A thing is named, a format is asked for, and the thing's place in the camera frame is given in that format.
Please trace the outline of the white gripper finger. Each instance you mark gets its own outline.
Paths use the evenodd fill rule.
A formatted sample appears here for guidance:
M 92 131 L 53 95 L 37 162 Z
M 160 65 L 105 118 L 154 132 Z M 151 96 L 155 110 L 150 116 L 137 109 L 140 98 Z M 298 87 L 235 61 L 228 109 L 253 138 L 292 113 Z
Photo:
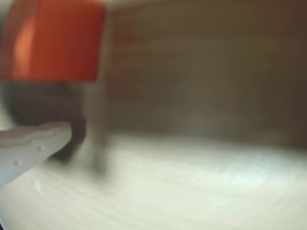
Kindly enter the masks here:
M 18 126 L 0 132 L 0 185 L 6 185 L 24 172 L 61 150 L 72 138 L 66 122 L 39 126 Z

